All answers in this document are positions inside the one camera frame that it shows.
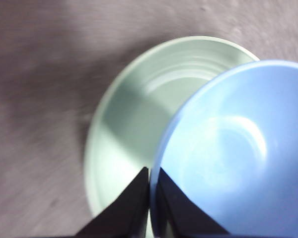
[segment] green plate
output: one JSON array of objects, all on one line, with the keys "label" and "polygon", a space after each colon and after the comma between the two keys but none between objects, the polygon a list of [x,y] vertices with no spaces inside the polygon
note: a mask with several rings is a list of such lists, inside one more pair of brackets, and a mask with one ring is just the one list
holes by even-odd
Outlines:
[{"label": "green plate", "polygon": [[[162,43],[131,62],[106,91],[89,129],[84,176],[93,215],[143,166],[152,167],[167,124],[194,92],[218,74],[256,60],[227,40],[191,36]],[[147,234],[152,237],[151,229]]]}]

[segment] floor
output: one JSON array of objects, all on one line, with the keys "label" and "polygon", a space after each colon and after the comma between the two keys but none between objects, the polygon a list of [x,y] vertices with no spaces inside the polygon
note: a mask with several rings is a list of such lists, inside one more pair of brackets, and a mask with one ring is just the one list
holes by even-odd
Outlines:
[{"label": "floor", "polygon": [[100,98],[140,53],[188,35],[298,62],[298,0],[0,0],[0,238],[91,219],[83,148]]}]

